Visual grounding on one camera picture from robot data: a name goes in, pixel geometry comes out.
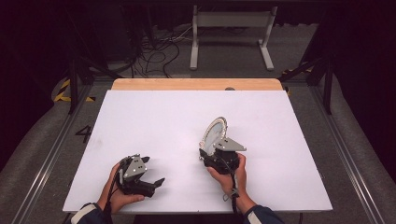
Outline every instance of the dark background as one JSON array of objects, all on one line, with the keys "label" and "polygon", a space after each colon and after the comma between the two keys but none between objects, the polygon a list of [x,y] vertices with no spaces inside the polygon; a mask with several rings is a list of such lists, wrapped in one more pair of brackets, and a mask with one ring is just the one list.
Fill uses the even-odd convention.
[{"label": "dark background", "polygon": [[[325,8],[279,7],[276,24],[321,22],[305,59],[329,53],[334,56],[334,73],[343,94],[379,159],[396,180],[396,8],[385,0],[352,1],[327,12]],[[70,43],[65,43],[63,32],[69,32],[81,55],[106,66],[107,61],[131,61],[139,54],[148,11],[151,24],[160,29],[172,30],[191,22],[191,6],[126,10],[122,14],[118,6],[77,5],[68,7],[66,13],[64,8],[51,8],[46,2],[3,1],[1,169],[24,135],[53,106],[52,90],[68,75]]]}]

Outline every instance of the metal frame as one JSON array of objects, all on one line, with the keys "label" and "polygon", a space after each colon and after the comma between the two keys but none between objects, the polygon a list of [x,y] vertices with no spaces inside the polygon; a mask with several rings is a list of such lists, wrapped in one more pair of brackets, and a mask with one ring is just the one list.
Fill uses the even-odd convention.
[{"label": "metal frame", "polygon": [[267,44],[274,24],[277,7],[263,12],[200,12],[194,6],[192,16],[192,49],[190,69],[198,68],[198,27],[263,27],[265,35],[259,40],[260,50],[268,71],[274,70]]},{"label": "metal frame", "polygon": [[370,191],[366,186],[363,177],[361,176],[361,172],[359,171],[356,163],[353,161],[353,158],[349,153],[347,144],[345,143],[342,135],[340,134],[334,119],[330,114],[327,113],[326,108],[324,106],[321,106],[321,102],[323,101],[321,93],[319,92],[317,87],[309,87],[309,90],[311,91],[311,94],[313,95],[323,118],[326,120],[329,129],[332,131],[332,136],[337,145],[338,155],[341,159],[341,162],[344,164],[353,188],[356,190],[356,193],[361,200],[361,205],[363,206],[367,217],[370,219],[371,223],[385,223],[384,219],[379,213],[378,207],[376,206]]},{"label": "metal frame", "polygon": [[65,141],[67,134],[69,133],[70,128],[74,120],[77,117],[78,111],[81,109],[81,106],[84,104],[84,99],[87,98],[92,86],[86,85],[83,87],[81,94],[79,96],[79,103],[77,104],[76,109],[73,114],[69,114],[64,121],[64,125],[62,126],[61,131],[59,132],[55,142],[53,143],[47,158],[44,160],[43,165],[40,170],[37,172],[35,176],[35,180],[30,187],[28,193],[26,194],[20,209],[12,220],[12,224],[14,223],[26,223],[30,213],[35,206],[35,203],[38,200],[38,197],[41,194],[44,186],[47,183],[48,178],[50,177],[50,173],[55,166],[56,161],[58,160],[59,154],[61,153],[62,145]]}]

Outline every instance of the cable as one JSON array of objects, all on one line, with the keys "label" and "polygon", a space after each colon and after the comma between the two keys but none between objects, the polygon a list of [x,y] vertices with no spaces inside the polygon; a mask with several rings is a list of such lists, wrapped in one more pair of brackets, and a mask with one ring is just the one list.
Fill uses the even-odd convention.
[{"label": "cable", "polygon": [[185,30],[181,35],[179,35],[179,36],[176,37],[176,38],[173,38],[172,36],[170,36],[170,37],[168,37],[168,38],[160,39],[160,40],[169,40],[169,41],[174,42],[175,40],[178,40],[178,39],[180,39],[180,38],[184,38],[183,35],[186,34],[191,28],[192,28],[192,26],[190,26],[189,29]]},{"label": "cable", "polygon": [[[162,56],[163,56],[163,59],[161,59],[161,60],[159,60],[159,61],[157,61],[157,62],[153,62],[153,61],[151,60],[151,58],[152,58],[154,55],[156,55],[156,54],[162,55]],[[164,53],[162,53],[162,52],[155,52],[155,53],[151,54],[151,55],[149,56],[148,60],[146,61],[147,63],[146,63],[146,70],[145,70],[145,72],[146,72],[146,73],[150,73],[150,72],[161,72],[161,70],[156,70],[156,69],[155,69],[155,70],[150,70],[150,71],[149,71],[149,63],[161,63],[161,62],[164,62],[165,59],[166,59],[166,55],[165,55]]]},{"label": "cable", "polygon": [[111,196],[113,196],[113,193],[117,191],[116,189],[113,191],[113,188],[114,188],[114,184],[116,183],[116,178],[117,178],[119,172],[120,172],[120,166],[117,168],[117,171],[114,174],[113,180],[111,181],[110,190],[108,191],[108,194],[107,194],[107,201],[106,201],[105,209],[103,211],[105,214],[106,223],[108,223],[108,224],[113,224],[113,220],[111,218],[111,201],[110,200],[111,200]]},{"label": "cable", "polygon": [[139,69],[136,68],[136,63],[134,63],[134,69],[135,69],[135,71],[136,71],[137,73],[139,73],[139,75],[140,75],[141,77],[148,77],[148,76],[146,76],[146,74],[143,73],[143,67],[142,67],[142,65],[140,64],[140,62],[138,62],[138,63],[139,63],[139,65],[140,65],[140,67],[142,68],[142,72],[140,72]]},{"label": "cable", "polygon": [[66,217],[64,218],[64,221],[62,222],[62,224],[65,224],[67,220],[69,220],[71,213],[67,213]]},{"label": "cable", "polygon": [[169,74],[166,73],[165,71],[165,67],[166,65],[168,65],[169,63],[171,63],[174,59],[177,58],[178,54],[180,53],[180,49],[178,48],[178,45],[176,45],[174,42],[171,42],[176,48],[177,48],[177,55],[169,62],[167,62],[166,64],[163,65],[163,73],[167,76],[167,77],[171,77]]},{"label": "cable", "polygon": [[243,222],[243,219],[238,215],[238,210],[236,210],[236,198],[239,197],[238,194],[238,188],[236,186],[236,180],[235,180],[235,171],[231,169],[231,167],[227,164],[227,162],[222,158],[222,157],[218,157],[218,159],[220,159],[224,165],[227,167],[227,170],[229,171],[230,175],[231,175],[231,180],[233,181],[233,194],[231,195],[232,198],[232,207],[233,207],[233,214],[241,221]]},{"label": "cable", "polygon": [[300,220],[298,221],[298,224],[303,224],[303,213],[300,213]]}]

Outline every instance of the dark curtain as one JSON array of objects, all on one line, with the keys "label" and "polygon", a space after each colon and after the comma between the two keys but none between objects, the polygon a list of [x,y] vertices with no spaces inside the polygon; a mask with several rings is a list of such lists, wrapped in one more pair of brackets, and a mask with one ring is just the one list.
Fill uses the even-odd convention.
[{"label": "dark curtain", "polygon": [[66,72],[51,17],[37,2],[0,7],[0,168],[24,135],[52,106],[51,93]]},{"label": "dark curtain", "polygon": [[353,114],[396,181],[396,14],[389,1],[352,4],[336,30],[335,71]]}]

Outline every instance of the metal stand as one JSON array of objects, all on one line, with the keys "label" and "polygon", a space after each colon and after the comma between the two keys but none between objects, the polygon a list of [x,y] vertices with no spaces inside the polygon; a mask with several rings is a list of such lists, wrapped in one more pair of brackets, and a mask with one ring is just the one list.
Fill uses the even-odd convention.
[{"label": "metal stand", "polygon": [[56,20],[58,27],[58,35],[64,42],[64,51],[67,54],[69,60],[69,78],[70,78],[70,91],[71,91],[71,105],[69,114],[73,114],[78,105],[78,82],[81,81],[82,85],[91,85],[94,81],[94,77],[91,74],[89,67],[93,67],[105,75],[113,78],[120,78],[121,76],[115,72],[108,70],[93,60],[89,59],[81,53],[78,48],[80,35],[77,35],[77,28],[71,21],[67,8],[63,5],[57,5],[56,3],[49,3],[48,5],[49,14]]},{"label": "metal stand", "polygon": [[190,69],[198,68],[198,27],[264,27],[265,35],[259,40],[260,50],[267,70],[273,71],[274,65],[268,52],[267,43],[274,24],[277,7],[264,12],[199,12],[194,6],[192,17],[192,49]]},{"label": "metal stand", "polygon": [[312,62],[304,63],[286,75],[279,77],[278,80],[280,82],[284,82],[299,75],[310,67],[313,68],[311,74],[306,78],[306,83],[308,86],[317,86],[323,76],[326,75],[324,81],[323,105],[326,109],[326,112],[330,115],[332,113],[330,109],[330,101],[332,96],[332,57],[319,58]]}]

